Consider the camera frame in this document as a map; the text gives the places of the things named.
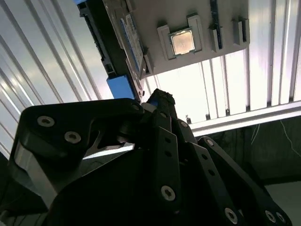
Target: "screw head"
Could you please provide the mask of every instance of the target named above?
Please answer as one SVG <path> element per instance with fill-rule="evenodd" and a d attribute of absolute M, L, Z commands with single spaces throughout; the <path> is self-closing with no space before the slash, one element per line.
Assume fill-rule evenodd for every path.
<path fill-rule="evenodd" d="M 187 127 L 188 127 L 187 123 L 186 123 L 186 122 L 184 122 L 184 121 L 182 121 L 182 122 L 181 122 L 181 125 L 182 125 L 183 127 L 185 127 L 185 128 L 187 128 Z"/>
<path fill-rule="evenodd" d="M 276 214 L 277 214 L 277 216 L 279 217 L 279 219 L 280 219 L 283 223 L 286 222 L 285 219 L 284 219 L 284 217 L 283 217 L 280 213 L 276 212 Z"/>
<path fill-rule="evenodd" d="M 135 110 L 139 110 L 139 107 L 137 105 L 132 105 L 132 108 L 134 108 Z"/>
<path fill-rule="evenodd" d="M 207 139 L 206 142 L 207 142 L 210 146 L 214 146 L 214 143 L 213 143 L 211 140 Z"/>
<path fill-rule="evenodd" d="M 267 215 L 267 218 L 271 221 L 271 222 L 273 222 L 273 223 L 276 223 L 276 219 L 275 219 L 275 217 L 274 217 L 274 215 L 271 213 L 271 212 L 269 212 L 269 211 L 265 211 L 265 215 Z"/>
<path fill-rule="evenodd" d="M 167 201 L 173 201 L 175 199 L 175 193 L 170 186 L 164 185 L 161 187 L 161 194 Z"/>
<path fill-rule="evenodd" d="M 73 131 L 66 132 L 64 137 L 71 144 L 77 144 L 81 140 L 80 135 Z"/>
<path fill-rule="evenodd" d="M 53 118 L 49 116 L 40 116 L 38 119 L 38 124 L 43 127 L 52 127 L 55 124 Z"/>
<path fill-rule="evenodd" d="M 232 222 L 232 224 L 237 225 L 238 218 L 233 210 L 230 208 L 225 208 L 225 215 Z"/>

